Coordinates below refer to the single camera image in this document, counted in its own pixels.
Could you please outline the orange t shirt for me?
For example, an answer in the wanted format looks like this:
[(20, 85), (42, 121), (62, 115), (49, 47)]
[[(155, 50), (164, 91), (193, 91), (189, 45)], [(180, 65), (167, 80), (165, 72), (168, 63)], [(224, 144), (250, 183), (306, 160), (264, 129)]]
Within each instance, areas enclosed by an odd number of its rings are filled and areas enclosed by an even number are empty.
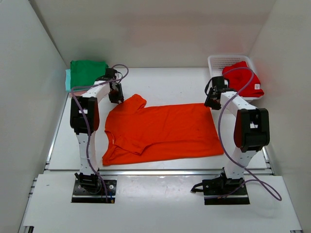
[(104, 166), (223, 154), (211, 110), (203, 103), (146, 104), (134, 94), (109, 112)]

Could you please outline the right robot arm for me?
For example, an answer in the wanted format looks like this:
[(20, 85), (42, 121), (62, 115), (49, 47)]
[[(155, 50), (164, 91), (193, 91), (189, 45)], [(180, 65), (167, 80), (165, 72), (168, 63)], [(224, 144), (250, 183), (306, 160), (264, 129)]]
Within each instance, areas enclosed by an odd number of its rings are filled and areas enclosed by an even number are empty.
[(234, 89), (226, 84), (223, 76), (211, 78), (205, 87), (207, 95), (204, 105), (220, 110), (218, 136), (221, 137), (221, 120), (225, 110), (235, 117), (233, 140), (235, 149), (232, 155), (223, 149), (229, 163), (221, 174), (210, 180), (209, 188), (215, 188), (222, 195), (237, 191), (244, 185), (244, 172), (251, 159), (270, 142), (269, 113), (265, 108), (257, 108), (247, 102)]

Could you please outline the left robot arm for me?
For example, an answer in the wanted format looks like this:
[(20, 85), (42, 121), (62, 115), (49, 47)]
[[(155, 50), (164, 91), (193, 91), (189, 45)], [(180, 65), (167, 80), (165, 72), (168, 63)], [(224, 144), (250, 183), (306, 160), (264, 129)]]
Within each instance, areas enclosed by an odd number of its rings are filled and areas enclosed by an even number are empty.
[(124, 101), (121, 87), (124, 77), (112, 66), (93, 84), (71, 89), (70, 126), (78, 140), (80, 153), (80, 172), (75, 176), (80, 186), (92, 195), (109, 195), (104, 179), (99, 174), (95, 151), (95, 134), (100, 124), (98, 105), (105, 96), (109, 97), (111, 103)]

